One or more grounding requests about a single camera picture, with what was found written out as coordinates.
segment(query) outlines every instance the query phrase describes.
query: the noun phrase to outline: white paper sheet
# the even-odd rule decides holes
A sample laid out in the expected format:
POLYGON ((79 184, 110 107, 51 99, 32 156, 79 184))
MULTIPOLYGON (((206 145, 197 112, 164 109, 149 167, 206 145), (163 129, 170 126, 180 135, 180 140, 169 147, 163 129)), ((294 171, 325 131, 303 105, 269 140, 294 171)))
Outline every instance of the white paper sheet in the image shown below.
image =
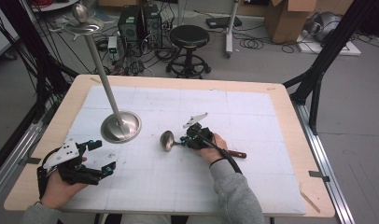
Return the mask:
POLYGON ((247 153, 235 159, 257 195, 264 214, 304 214, 297 180, 284 139, 266 93, 112 87, 119 110, 142 120, 138 136, 124 144, 103 140, 100 127, 112 109, 103 87, 92 87, 67 139, 103 140, 85 154, 84 163, 117 169, 99 186, 81 191, 67 209, 106 211, 216 213, 217 196, 208 165, 192 149, 165 152, 160 136, 170 130, 178 141, 191 116, 208 113, 200 123, 219 133, 231 150, 247 153))

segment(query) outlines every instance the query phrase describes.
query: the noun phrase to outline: computer tower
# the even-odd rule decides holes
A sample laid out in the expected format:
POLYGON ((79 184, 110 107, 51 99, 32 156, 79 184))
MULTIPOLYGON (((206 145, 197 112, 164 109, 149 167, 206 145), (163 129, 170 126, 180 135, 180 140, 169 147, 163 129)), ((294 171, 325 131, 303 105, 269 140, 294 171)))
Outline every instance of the computer tower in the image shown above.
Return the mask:
POLYGON ((143 5, 146 37, 148 46, 152 49, 162 48, 161 14, 157 5, 143 5))
POLYGON ((141 45, 145 38, 141 7, 128 5, 122 8, 118 28, 122 39, 124 56, 141 56, 141 45))

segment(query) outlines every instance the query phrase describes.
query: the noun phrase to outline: stool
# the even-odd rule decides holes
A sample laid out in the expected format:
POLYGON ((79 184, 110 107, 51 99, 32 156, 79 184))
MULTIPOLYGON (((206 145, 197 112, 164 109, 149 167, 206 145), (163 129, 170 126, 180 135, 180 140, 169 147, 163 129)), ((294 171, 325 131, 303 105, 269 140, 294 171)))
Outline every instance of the stool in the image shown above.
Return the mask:
POLYGON ((176 77, 199 77, 203 79, 203 72, 210 73, 212 68, 199 56, 194 55, 193 51, 203 47, 209 41, 209 34, 201 27, 194 25, 177 26, 170 32, 170 40, 180 48, 175 57, 166 66, 166 72, 174 72, 176 77), (180 54, 181 50, 185 49, 186 54, 180 54), (178 59, 185 57, 185 61, 178 62, 178 59), (197 58, 199 63, 193 63, 192 59, 197 58))

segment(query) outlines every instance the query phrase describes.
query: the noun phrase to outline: white bracket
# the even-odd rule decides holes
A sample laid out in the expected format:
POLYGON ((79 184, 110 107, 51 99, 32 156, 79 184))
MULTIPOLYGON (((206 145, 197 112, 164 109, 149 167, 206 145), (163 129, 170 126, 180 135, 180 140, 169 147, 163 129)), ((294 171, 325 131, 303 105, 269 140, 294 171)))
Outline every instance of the white bracket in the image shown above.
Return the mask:
POLYGON ((198 115, 198 116, 194 116, 194 117, 190 117, 190 120, 183 125, 183 128, 188 128, 189 126, 201 121, 202 119, 206 118, 207 117, 207 113, 204 113, 202 115, 198 115))

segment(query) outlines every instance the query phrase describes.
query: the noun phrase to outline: table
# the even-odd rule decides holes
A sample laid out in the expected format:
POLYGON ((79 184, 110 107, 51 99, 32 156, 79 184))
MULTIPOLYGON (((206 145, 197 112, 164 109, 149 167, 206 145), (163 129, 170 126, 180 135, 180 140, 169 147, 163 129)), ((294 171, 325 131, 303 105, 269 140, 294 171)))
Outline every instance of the table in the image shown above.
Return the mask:
MULTIPOLYGON (((304 217, 332 217, 335 214, 330 196, 321 178, 309 176, 309 171, 317 171, 317 166, 307 144, 295 111, 289 100, 288 93, 281 84, 250 83, 215 80, 155 78, 155 77, 109 77, 112 86, 152 87, 190 90, 224 90, 253 91, 268 93, 273 101, 283 138, 286 142, 288 155, 298 179, 298 185, 305 204, 304 217)), ((60 147, 74 122, 89 89, 93 85, 101 85, 98 76, 78 76, 66 94, 61 106, 44 133, 33 157, 44 158, 48 152, 60 147)), ((29 204, 37 201, 36 182, 37 165, 27 164, 8 195, 4 207, 6 210, 25 210, 29 204)))

